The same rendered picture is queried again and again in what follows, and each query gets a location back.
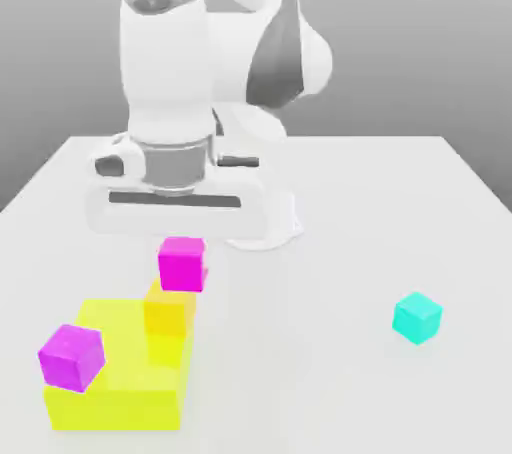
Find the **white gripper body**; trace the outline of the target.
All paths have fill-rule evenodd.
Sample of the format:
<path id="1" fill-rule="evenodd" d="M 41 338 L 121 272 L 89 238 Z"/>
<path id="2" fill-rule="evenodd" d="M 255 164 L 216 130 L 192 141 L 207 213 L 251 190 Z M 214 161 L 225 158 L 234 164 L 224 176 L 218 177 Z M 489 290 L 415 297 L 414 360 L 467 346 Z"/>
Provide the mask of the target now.
<path id="1" fill-rule="evenodd" d="M 85 211 L 91 229 L 102 234 L 254 239 L 268 225 L 261 185 L 237 179 L 210 178 L 183 196 L 95 185 Z"/>

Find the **small magenta cube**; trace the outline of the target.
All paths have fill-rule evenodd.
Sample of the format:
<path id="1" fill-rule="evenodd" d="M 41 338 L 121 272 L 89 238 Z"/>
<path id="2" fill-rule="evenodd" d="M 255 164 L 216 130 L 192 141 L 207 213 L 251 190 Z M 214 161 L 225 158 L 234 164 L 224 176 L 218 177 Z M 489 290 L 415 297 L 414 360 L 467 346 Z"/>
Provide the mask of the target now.
<path id="1" fill-rule="evenodd" d="M 165 291 L 196 292 L 204 288 L 205 243 L 201 238 L 167 237 L 158 252 L 161 287 Z"/>

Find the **small orange cube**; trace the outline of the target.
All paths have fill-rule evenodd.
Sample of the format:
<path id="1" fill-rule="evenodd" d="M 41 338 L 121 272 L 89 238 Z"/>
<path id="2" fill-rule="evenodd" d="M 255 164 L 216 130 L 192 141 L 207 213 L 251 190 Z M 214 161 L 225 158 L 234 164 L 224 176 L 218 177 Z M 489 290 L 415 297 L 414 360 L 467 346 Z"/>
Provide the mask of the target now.
<path id="1" fill-rule="evenodd" d="M 148 334 L 185 336 L 194 322 L 196 295 L 163 290 L 155 279 L 143 300 L 143 312 Z"/>

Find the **small purple cube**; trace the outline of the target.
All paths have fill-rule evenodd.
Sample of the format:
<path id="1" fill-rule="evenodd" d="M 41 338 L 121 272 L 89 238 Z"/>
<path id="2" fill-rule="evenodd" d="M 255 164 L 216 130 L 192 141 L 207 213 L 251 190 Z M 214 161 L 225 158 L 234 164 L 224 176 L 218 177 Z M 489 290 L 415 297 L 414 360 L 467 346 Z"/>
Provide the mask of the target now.
<path id="1" fill-rule="evenodd" d="M 62 324 L 38 351 L 44 381 L 84 393 L 106 363 L 98 330 Z"/>

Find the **small cyan cube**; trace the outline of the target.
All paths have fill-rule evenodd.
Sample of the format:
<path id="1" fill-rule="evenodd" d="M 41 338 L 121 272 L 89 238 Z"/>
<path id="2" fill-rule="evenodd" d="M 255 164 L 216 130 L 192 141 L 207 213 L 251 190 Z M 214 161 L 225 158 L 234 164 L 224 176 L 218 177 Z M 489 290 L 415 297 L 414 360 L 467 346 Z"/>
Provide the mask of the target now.
<path id="1" fill-rule="evenodd" d="M 413 344 L 420 345 L 437 334 L 442 314 L 441 305 L 413 292 L 395 305 L 392 328 Z"/>

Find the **large yellow box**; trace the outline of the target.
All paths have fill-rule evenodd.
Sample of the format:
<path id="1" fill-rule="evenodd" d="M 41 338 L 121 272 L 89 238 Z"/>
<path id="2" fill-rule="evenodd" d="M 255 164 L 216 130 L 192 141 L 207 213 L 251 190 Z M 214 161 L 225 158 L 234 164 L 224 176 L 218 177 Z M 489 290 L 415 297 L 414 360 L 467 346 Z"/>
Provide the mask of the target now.
<path id="1" fill-rule="evenodd" d="M 55 430 L 178 430 L 194 330 L 149 334 L 141 300 L 88 299 L 76 324 L 102 334 L 106 364 L 85 392 L 45 386 Z"/>

